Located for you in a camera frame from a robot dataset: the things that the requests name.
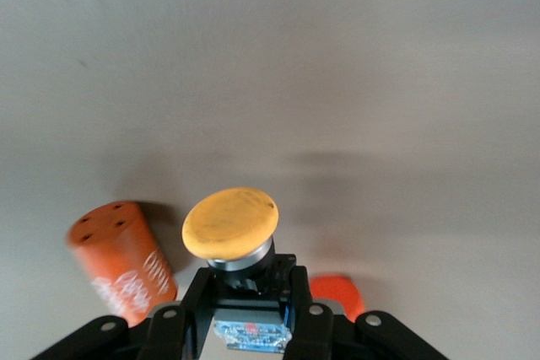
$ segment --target gray background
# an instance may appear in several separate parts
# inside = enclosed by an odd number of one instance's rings
[[[540,0],[0,0],[0,353],[107,312],[64,246],[143,202],[185,291],[187,211],[280,208],[453,359],[540,351]]]

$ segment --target yellow disc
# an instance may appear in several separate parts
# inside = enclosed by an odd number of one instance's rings
[[[206,260],[240,259],[261,246],[278,226],[278,207],[249,187],[218,191],[200,201],[182,228],[187,249]]]

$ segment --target orange cylinder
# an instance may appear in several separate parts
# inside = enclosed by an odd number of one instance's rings
[[[143,213],[135,202],[116,201],[82,216],[66,244],[113,314],[130,326],[176,299],[176,284]]]

